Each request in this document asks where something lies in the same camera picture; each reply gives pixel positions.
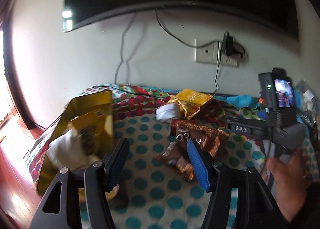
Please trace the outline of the person's right hand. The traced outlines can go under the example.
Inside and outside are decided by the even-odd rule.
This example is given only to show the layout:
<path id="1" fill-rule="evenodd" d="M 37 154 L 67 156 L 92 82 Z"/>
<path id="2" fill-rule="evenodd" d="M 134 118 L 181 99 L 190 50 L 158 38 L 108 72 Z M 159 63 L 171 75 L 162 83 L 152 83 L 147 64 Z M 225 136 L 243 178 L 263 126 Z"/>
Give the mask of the person's right hand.
<path id="1" fill-rule="evenodd" d="M 271 157 L 267 160 L 266 166 L 276 183 L 277 205 L 285 219 L 291 222 L 306 200 L 306 187 L 300 158 L 294 154 L 285 164 Z"/>

